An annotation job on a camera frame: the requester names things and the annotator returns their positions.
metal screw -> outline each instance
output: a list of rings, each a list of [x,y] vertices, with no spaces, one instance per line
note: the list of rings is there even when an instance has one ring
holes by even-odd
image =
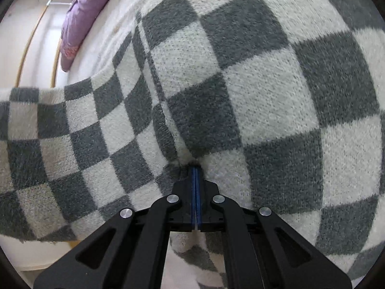
[[[179,201],[179,197],[177,195],[169,195],[167,197],[167,201],[170,203],[176,203]]]
[[[124,208],[121,210],[120,215],[123,218],[129,218],[132,216],[132,210],[130,210],[129,208]]]
[[[262,216],[270,216],[271,215],[271,209],[264,206],[264,207],[259,209],[259,214],[261,214]]]
[[[216,195],[212,198],[212,200],[215,202],[215,203],[223,203],[225,201],[225,197],[222,196],[222,195]]]

fuzzy blanket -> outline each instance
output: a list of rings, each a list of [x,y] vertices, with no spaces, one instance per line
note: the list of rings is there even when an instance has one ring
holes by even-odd
[[[83,239],[199,161],[361,277],[385,240],[385,23],[370,0],[141,0],[98,74],[0,92],[0,233]],[[173,234],[202,288],[216,234]]]

purple pillow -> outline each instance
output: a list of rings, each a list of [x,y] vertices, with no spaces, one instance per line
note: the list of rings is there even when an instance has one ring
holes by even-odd
[[[62,70],[67,72],[92,24],[108,0],[72,0],[62,28]]]

white bed sheet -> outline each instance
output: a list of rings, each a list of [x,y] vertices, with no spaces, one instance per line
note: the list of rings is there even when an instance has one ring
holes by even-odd
[[[56,86],[74,84],[101,71],[134,27],[141,1],[109,0],[84,39],[68,77],[57,79]]]

gray and white checkered fabric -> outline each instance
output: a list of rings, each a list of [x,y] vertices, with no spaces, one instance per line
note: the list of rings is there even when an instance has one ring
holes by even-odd
[[[181,167],[269,206],[347,272],[385,243],[385,23],[370,0],[147,0],[100,73],[0,93],[0,233],[83,239]],[[173,235],[202,288],[215,234]]]

